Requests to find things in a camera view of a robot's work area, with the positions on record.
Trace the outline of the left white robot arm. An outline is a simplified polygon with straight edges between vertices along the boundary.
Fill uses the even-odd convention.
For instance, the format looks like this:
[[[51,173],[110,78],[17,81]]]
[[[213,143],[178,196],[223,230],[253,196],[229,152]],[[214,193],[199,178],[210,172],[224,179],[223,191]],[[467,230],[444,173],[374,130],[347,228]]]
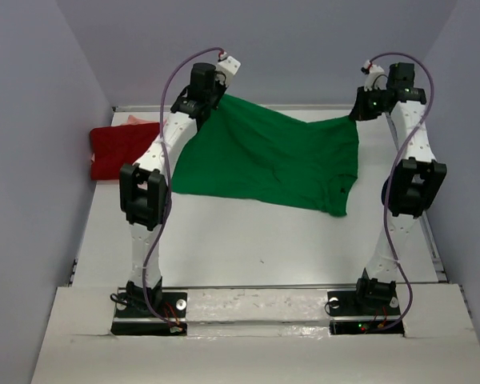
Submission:
[[[162,304],[159,241],[171,208],[171,178],[185,144],[197,134],[226,92],[239,65],[231,60],[198,62],[189,85],[167,116],[148,149],[119,172],[120,207],[130,225],[132,267],[118,300],[140,314],[156,314]]]

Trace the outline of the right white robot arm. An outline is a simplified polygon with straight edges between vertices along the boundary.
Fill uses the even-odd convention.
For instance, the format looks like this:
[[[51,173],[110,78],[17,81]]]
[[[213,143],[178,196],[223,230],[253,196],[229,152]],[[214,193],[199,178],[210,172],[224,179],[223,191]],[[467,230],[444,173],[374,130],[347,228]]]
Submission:
[[[352,294],[354,308],[379,314],[397,305],[396,278],[403,276],[402,252],[414,224],[432,205],[447,166],[431,149],[426,130],[432,94],[414,84],[414,64],[398,62],[388,70],[367,61],[350,119],[375,120],[385,115],[397,149],[381,192],[383,224],[372,258]]]

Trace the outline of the green t shirt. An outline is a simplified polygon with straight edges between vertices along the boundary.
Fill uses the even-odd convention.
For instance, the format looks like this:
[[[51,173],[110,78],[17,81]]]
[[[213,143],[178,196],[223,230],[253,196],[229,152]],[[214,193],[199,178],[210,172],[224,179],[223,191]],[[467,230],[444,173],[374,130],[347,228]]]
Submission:
[[[184,146],[172,189],[342,218],[358,180],[358,148],[347,116],[304,122],[226,95]]]

